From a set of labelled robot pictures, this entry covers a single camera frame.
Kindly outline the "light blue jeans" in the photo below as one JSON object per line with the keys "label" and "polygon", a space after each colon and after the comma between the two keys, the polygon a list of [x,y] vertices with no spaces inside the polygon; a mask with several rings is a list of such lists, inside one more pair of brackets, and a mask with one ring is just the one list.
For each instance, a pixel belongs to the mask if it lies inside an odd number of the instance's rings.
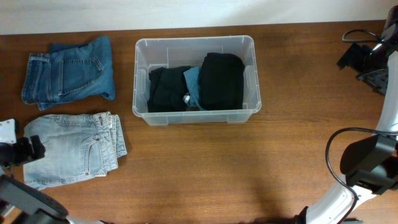
{"label": "light blue jeans", "polygon": [[105,177],[127,154],[119,116],[48,114],[31,121],[24,136],[38,135],[44,158],[23,166],[24,182],[43,190]]}

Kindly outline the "dark blue jeans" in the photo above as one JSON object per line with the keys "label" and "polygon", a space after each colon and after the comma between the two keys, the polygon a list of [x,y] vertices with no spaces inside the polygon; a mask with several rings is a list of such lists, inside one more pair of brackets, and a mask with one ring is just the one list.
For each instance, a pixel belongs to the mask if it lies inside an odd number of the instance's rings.
{"label": "dark blue jeans", "polygon": [[21,97],[40,110],[99,95],[116,98],[109,37],[88,44],[52,44],[47,54],[30,54]]}

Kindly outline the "black garment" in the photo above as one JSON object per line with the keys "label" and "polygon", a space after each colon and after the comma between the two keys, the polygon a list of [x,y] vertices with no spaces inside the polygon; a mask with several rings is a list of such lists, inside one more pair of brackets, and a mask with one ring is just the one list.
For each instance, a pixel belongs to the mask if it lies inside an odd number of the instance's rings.
{"label": "black garment", "polygon": [[150,97],[147,109],[150,113],[181,112],[187,109],[183,97],[188,93],[184,72],[191,66],[156,68],[149,73]]}
{"label": "black garment", "polygon": [[210,52],[200,72],[200,106],[205,110],[241,110],[244,93],[243,61],[234,54]]}

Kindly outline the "clear plastic storage bin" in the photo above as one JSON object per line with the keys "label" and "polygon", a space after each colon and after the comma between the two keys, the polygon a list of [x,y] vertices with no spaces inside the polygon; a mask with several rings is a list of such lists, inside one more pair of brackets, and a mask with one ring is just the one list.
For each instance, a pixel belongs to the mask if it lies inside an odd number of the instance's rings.
{"label": "clear plastic storage bin", "polygon": [[[243,75],[244,98],[241,110],[148,112],[149,72],[160,67],[200,66],[210,52],[234,54],[243,61],[245,65]],[[261,107],[256,51],[252,37],[230,35],[140,39],[136,42],[132,112],[148,125],[165,126],[168,124],[212,122],[244,123],[252,114],[259,112]]]}

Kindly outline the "blue shirt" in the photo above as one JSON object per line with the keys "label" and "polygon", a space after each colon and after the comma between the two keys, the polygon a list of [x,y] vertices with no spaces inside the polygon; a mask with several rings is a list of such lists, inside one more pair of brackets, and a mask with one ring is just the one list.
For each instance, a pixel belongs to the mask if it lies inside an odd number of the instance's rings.
{"label": "blue shirt", "polygon": [[184,95],[183,101],[189,108],[205,109],[200,105],[199,76],[201,67],[192,67],[183,73],[188,92]]}

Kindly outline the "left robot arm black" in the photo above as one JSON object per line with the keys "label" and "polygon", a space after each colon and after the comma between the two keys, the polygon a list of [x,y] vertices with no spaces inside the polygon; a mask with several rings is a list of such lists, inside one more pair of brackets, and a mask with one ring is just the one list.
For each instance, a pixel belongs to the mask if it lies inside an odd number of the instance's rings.
{"label": "left robot arm black", "polygon": [[46,115],[22,138],[16,129],[16,120],[1,121],[1,211],[18,208],[14,223],[82,223],[42,189],[104,175],[109,127],[87,115]]}

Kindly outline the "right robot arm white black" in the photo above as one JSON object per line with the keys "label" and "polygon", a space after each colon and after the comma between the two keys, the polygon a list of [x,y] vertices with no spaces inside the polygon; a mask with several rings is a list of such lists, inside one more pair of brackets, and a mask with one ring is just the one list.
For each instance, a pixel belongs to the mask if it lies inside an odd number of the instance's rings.
{"label": "right robot arm white black", "polygon": [[350,34],[342,36],[351,46],[337,66],[357,71],[357,80],[384,95],[381,117],[376,129],[356,128],[370,137],[347,146],[340,161],[340,176],[331,166],[330,147],[337,135],[350,129],[330,136],[325,160],[335,183],[317,203],[294,216],[292,223],[349,223],[349,214],[362,203],[397,190],[397,7],[390,9],[382,34],[372,33],[369,40],[348,39]]}

